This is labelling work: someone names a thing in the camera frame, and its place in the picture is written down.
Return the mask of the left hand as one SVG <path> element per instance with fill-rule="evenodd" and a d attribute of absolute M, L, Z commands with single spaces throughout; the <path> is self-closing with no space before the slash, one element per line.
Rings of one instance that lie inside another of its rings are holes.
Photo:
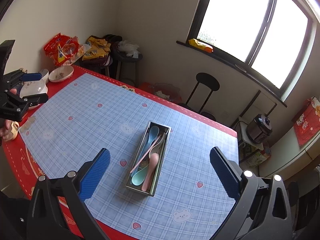
<path fill-rule="evenodd" d="M 1 126 L 0 129 L 0 137 L 1 137 L 1 142 L 3 142 L 3 137 L 7 134 L 10 125 L 11 125 L 11 120 L 4 120 L 3 125 Z"/>

